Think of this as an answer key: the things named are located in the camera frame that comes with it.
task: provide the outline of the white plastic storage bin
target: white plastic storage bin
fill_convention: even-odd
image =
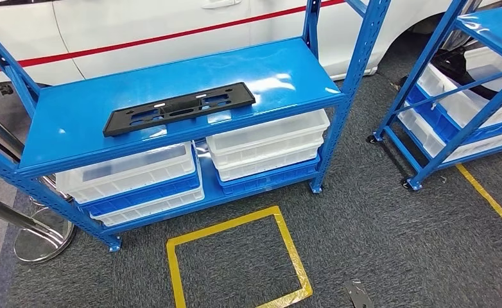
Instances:
[[[399,114],[399,119],[403,125],[416,136],[431,157],[438,155],[446,146],[444,141],[438,136],[429,123],[427,123],[427,121],[414,109],[401,112]],[[444,162],[491,150],[498,146],[502,146],[502,135],[460,146],[457,150],[453,151]]]
[[[200,186],[196,189],[180,192],[178,194],[98,216],[91,215],[91,218],[100,220],[104,225],[110,227],[200,201],[205,197],[203,193],[202,173],[200,172],[200,165],[198,165],[198,176],[200,178]]]
[[[195,167],[189,141],[60,172],[56,185],[85,203],[188,175]]]
[[[479,80],[502,72],[502,57],[487,47],[467,51],[467,71]],[[459,87],[453,80],[429,64],[417,82],[430,96],[436,96]],[[484,83],[491,90],[502,88],[502,78]],[[489,102],[471,90],[463,90],[443,99],[439,103],[459,126],[464,127]],[[502,107],[481,127],[502,123]]]
[[[324,109],[219,133],[206,138],[217,169],[248,164],[323,141],[329,127]]]
[[[244,176],[254,175],[256,173],[272,170],[297,162],[314,159],[317,156],[317,149],[323,144],[323,138],[313,144],[301,146],[300,148],[282,151],[272,157],[258,157],[254,160],[248,160],[244,164],[234,162],[218,168],[221,181],[226,182],[243,178]]]

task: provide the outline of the chrome stanchion post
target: chrome stanchion post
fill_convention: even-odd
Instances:
[[[3,126],[1,123],[0,123],[0,150],[9,157],[11,157],[16,162],[21,161],[22,152],[24,151],[24,144],[17,137],[15,137],[15,135],[9,132],[9,130],[7,130],[7,128],[5,128],[5,126]],[[48,186],[52,191],[56,191],[67,201],[73,200],[69,195],[56,190],[56,184],[55,184],[56,180],[54,175],[42,176],[39,178],[39,181],[44,185]],[[38,205],[40,207],[44,206],[43,204],[41,204],[39,201],[37,201],[32,197],[30,197],[30,200],[34,205]]]
[[[23,150],[24,144],[0,123],[0,151],[20,162]],[[56,190],[54,175],[42,176],[39,181],[66,201],[73,201],[70,195]],[[32,197],[30,200],[44,206]],[[74,225],[48,208],[28,217],[0,202],[0,218],[22,228],[13,248],[17,258],[24,262],[44,262],[53,258],[64,250],[74,234]]]
[[[21,227],[13,246],[24,262],[45,262],[56,257],[71,242],[74,226],[48,208],[28,217],[0,202],[0,219]]]

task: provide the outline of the red stripe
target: red stripe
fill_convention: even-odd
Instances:
[[[334,4],[340,4],[343,2],[344,2],[344,0],[326,0],[326,1],[322,2],[321,7],[331,6]],[[231,27],[231,26],[237,26],[238,24],[246,24],[246,23],[254,22],[254,21],[263,21],[265,19],[271,19],[274,17],[280,17],[280,16],[285,16],[285,15],[289,15],[289,14],[293,14],[293,13],[299,13],[299,12],[303,12],[305,10],[306,10],[306,6],[299,6],[296,8],[290,8],[290,9],[283,10],[283,11],[268,13],[268,14],[264,14],[264,15],[258,15],[258,16],[254,16],[254,17],[240,19],[237,21],[225,22],[223,24],[215,24],[213,26],[208,26],[208,27],[203,27],[203,28],[198,28],[198,29],[193,29],[193,30],[187,30],[187,31],[183,31],[183,32],[172,33],[172,34],[163,35],[160,37],[146,38],[144,40],[136,40],[134,42],[127,42],[127,43],[116,44],[116,45],[105,46],[105,47],[94,48],[94,49],[88,49],[88,50],[83,50],[83,51],[75,51],[73,53],[63,53],[61,55],[42,56],[40,58],[20,60],[19,63],[21,66],[27,67],[27,66],[32,66],[32,65],[67,60],[67,59],[71,59],[71,58],[78,58],[80,56],[89,56],[89,55],[94,55],[96,53],[104,53],[106,51],[117,50],[117,49],[121,49],[121,48],[127,48],[127,47],[132,47],[132,46],[143,45],[143,44],[149,44],[149,43],[153,43],[153,42],[160,42],[161,40],[169,40],[169,39],[174,39],[176,37],[184,37],[186,35],[196,34],[196,33],[200,33],[200,32],[206,32],[206,31],[211,31],[211,30],[227,28],[227,27]]]

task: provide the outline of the yellow floor tape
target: yellow floor tape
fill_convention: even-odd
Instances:
[[[474,186],[476,191],[479,192],[480,195],[482,195],[488,202],[491,204],[491,207],[501,216],[502,218],[502,206],[493,199],[493,197],[481,186],[478,181],[471,175],[471,173],[461,164],[456,165],[457,169],[459,172],[462,173],[462,175]]]
[[[166,243],[166,249],[168,251],[168,264],[169,271],[171,275],[171,284],[173,288],[173,295],[175,297],[175,306],[176,308],[185,308],[185,296],[183,293],[183,285],[181,283],[181,275],[179,273],[179,263],[177,262],[177,256],[175,255],[175,247],[180,244],[184,244],[190,241],[194,241],[195,239],[199,239],[211,234],[215,234],[230,228],[234,228],[244,223],[249,223],[253,220],[258,220],[261,218],[265,218],[269,215],[273,215],[275,218],[275,222],[277,223],[277,227],[279,228],[279,232],[281,233],[281,237],[283,238],[283,242],[285,242],[285,247],[289,252],[289,257],[291,258],[291,262],[295,267],[295,271],[297,273],[301,289],[287,294],[278,299],[272,300],[266,304],[260,305],[260,308],[283,308],[287,307],[291,304],[299,302],[306,297],[309,297],[313,290],[311,289],[311,284],[307,278],[306,272],[304,271],[304,266],[300,261],[299,254],[297,249],[295,248],[295,244],[293,243],[293,239],[289,234],[289,230],[287,229],[287,225],[285,224],[285,220],[283,216],[281,216],[281,211],[278,206],[269,207],[264,210],[260,210],[258,212],[254,212],[245,216],[241,216],[239,218],[235,218],[224,223],[220,223],[218,225],[213,225],[211,227],[207,227],[201,230],[197,230],[188,234],[184,234],[178,237],[174,237],[172,239],[168,239]]]

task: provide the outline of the white car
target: white car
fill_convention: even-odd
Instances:
[[[367,67],[405,30],[451,0],[392,0]],[[482,5],[499,0],[483,0]],[[0,0],[0,41],[44,85],[127,71],[302,33],[306,0]],[[323,0],[320,62],[345,76],[362,18]],[[2,94],[7,77],[0,72]]]

